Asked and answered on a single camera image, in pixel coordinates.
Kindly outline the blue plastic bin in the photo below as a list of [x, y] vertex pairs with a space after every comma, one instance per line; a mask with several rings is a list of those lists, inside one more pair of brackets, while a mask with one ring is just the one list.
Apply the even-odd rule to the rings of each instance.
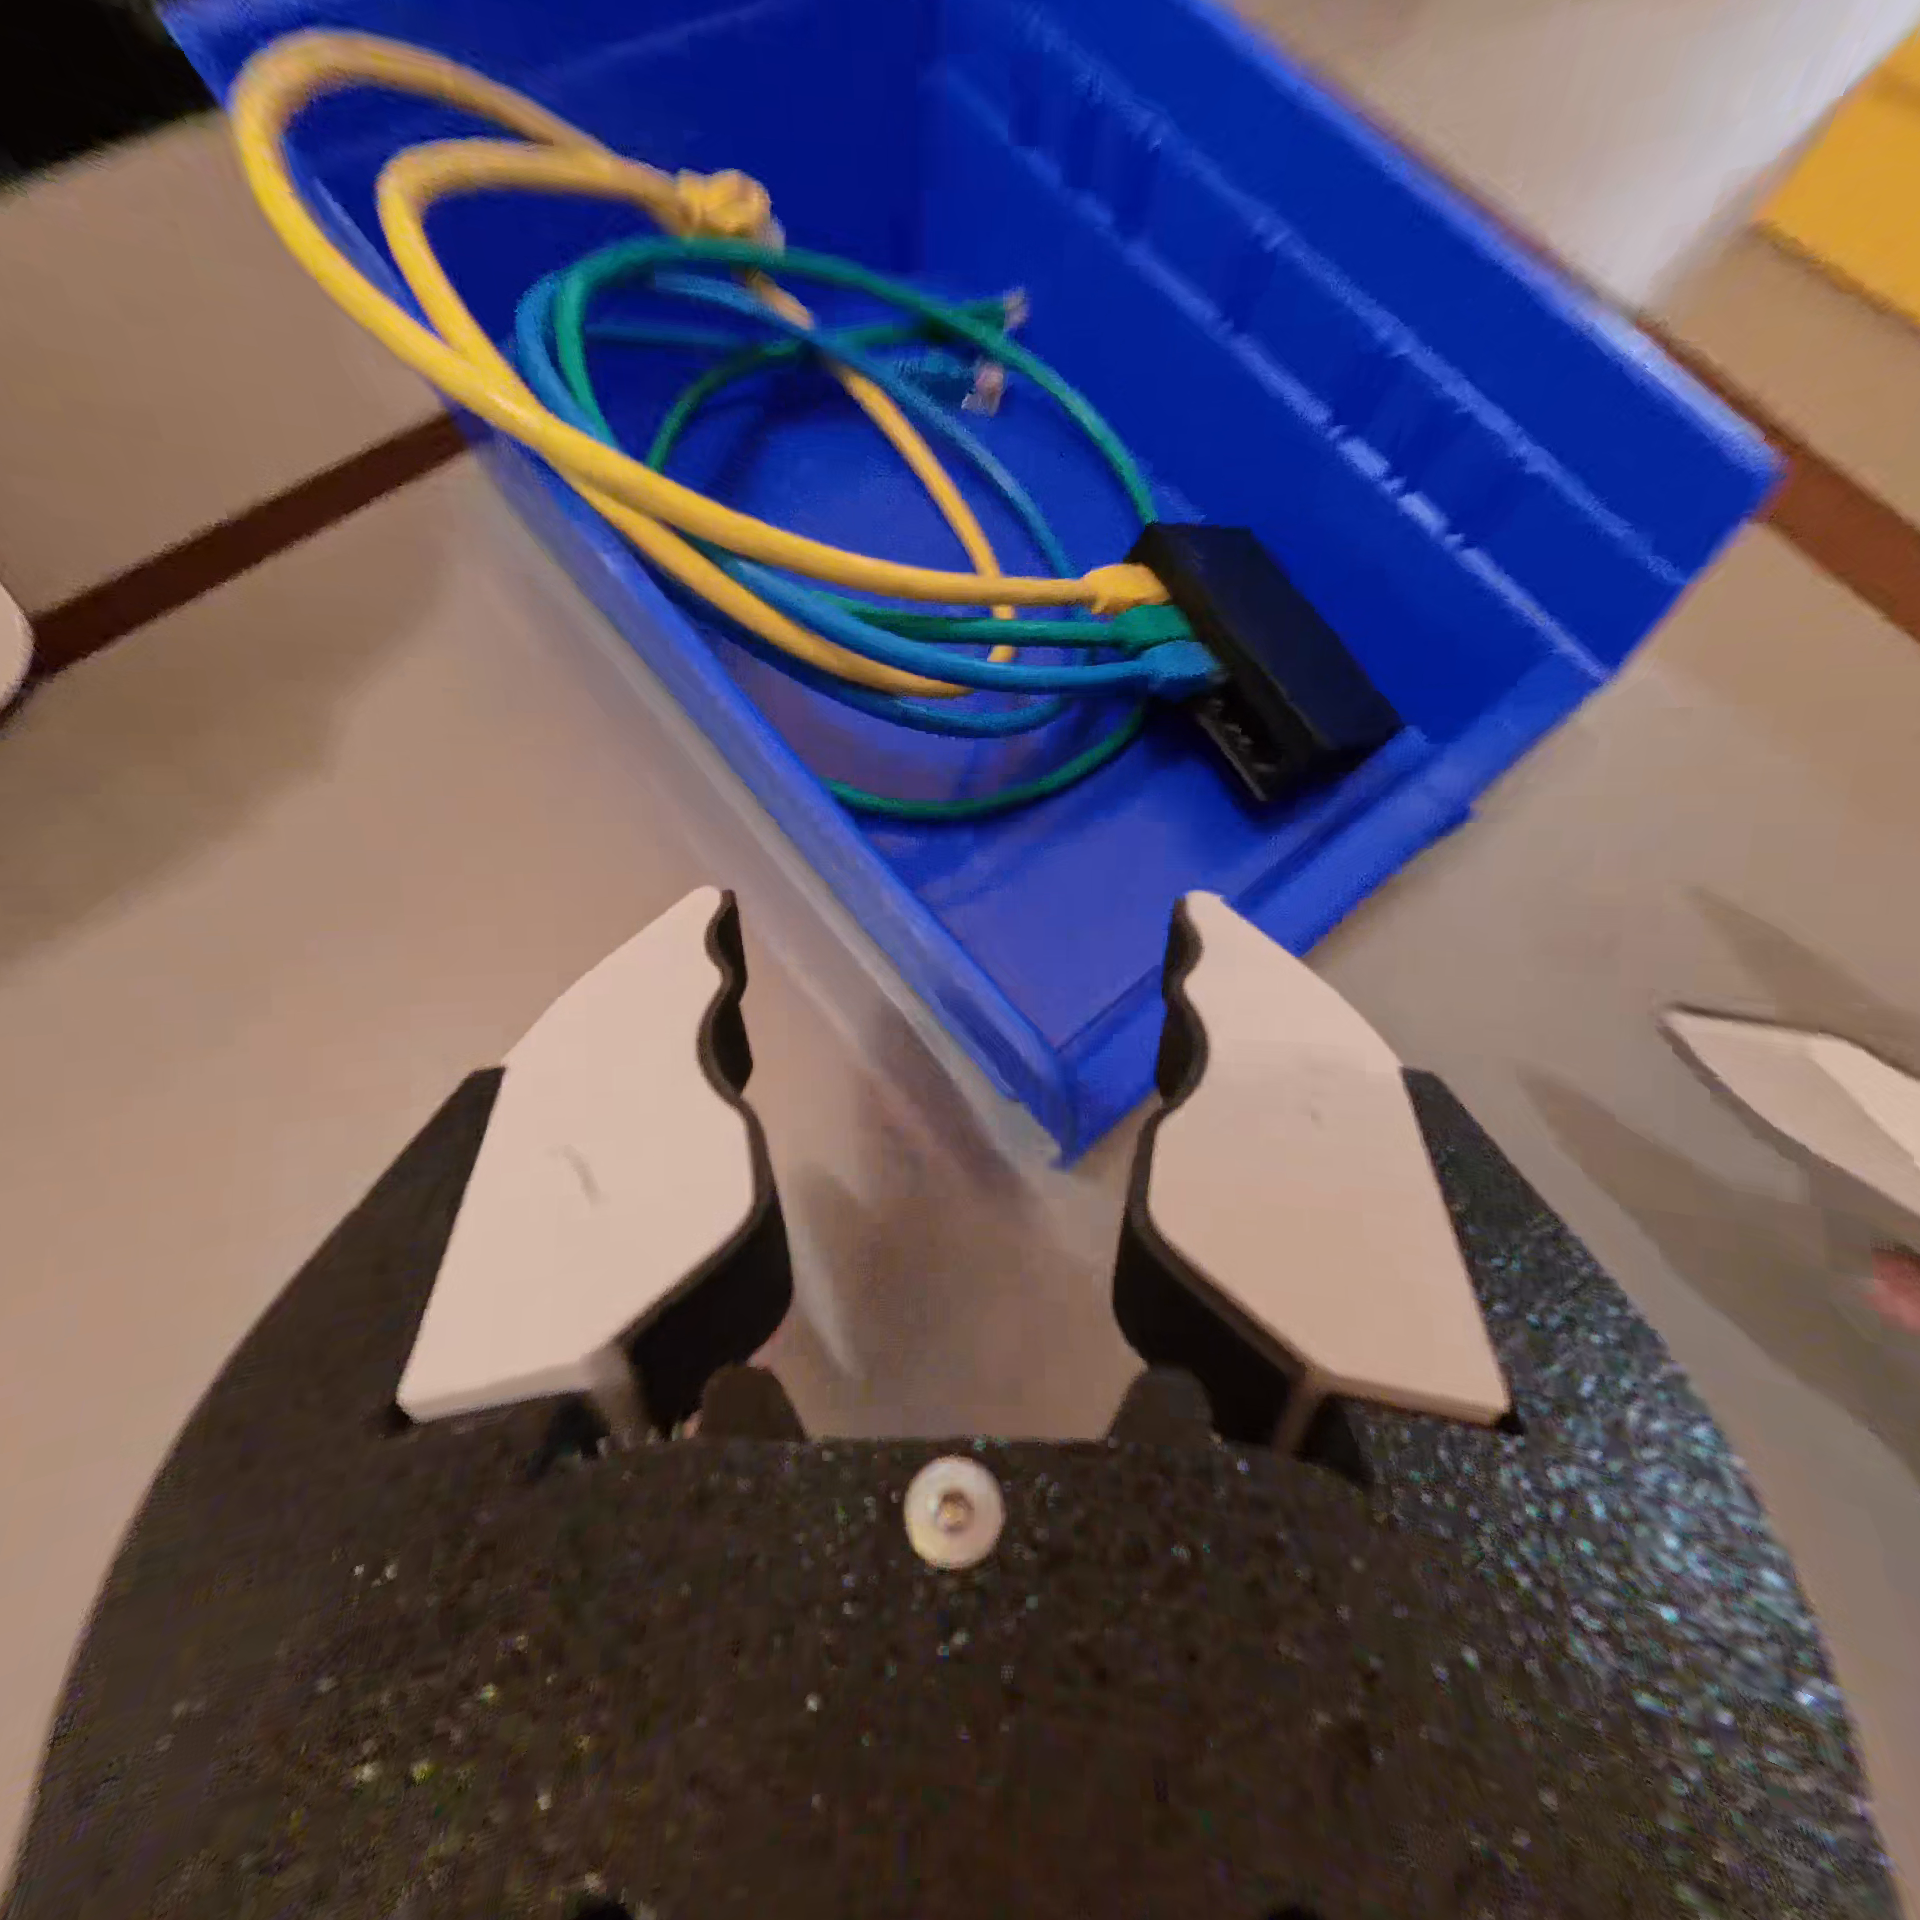
[[856, 819], [829, 782], [991, 796], [1124, 702], [956, 742], [752, 658], [464, 417], [531, 535], [742, 772], [955, 1044], [1066, 1159], [1149, 1087], [1172, 903], [1311, 947], [1656, 630], [1775, 483], [1763, 441], [1630, 324], [1210, 5], [165, 5], [225, 100], [292, 31], [414, 42], [623, 156], [742, 170], [799, 248], [1019, 338], [1110, 420], [1166, 520], [1246, 526], [1404, 733], [1249, 805], [1165, 717], [999, 819]]

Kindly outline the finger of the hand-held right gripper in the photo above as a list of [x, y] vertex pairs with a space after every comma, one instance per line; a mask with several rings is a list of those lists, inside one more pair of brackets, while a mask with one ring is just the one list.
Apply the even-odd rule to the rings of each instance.
[[1891, 1209], [1915, 1209], [1913, 1069], [1775, 1018], [1665, 1007], [1663, 1034], [1782, 1151]]

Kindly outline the yellow plastic bin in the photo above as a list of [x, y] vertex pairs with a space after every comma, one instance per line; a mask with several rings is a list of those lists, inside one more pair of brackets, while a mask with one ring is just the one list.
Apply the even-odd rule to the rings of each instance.
[[1915, 324], [1915, 41], [1842, 97], [1766, 196], [1758, 226]]

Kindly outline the black network switch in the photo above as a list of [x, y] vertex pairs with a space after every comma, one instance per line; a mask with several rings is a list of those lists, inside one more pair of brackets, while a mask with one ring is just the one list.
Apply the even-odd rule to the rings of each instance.
[[1254, 805], [1319, 792], [1404, 733], [1394, 705], [1254, 530], [1149, 520], [1143, 565], [1208, 654], [1172, 705]]

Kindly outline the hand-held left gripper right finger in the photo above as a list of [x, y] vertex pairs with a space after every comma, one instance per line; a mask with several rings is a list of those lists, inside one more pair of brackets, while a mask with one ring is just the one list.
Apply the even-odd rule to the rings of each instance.
[[1213, 894], [1176, 903], [1155, 1105], [1137, 1127], [1113, 1315], [1210, 1433], [1357, 1455], [1352, 1405], [1511, 1433], [1400, 1057]]

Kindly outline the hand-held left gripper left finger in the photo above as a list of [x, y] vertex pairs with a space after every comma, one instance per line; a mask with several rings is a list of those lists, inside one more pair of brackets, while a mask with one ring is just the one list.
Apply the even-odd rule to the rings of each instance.
[[580, 1396], [619, 1434], [673, 1434], [778, 1333], [791, 1254], [746, 988], [738, 899], [696, 887], [507, 1052], [397, 1375], [411, 1423]]

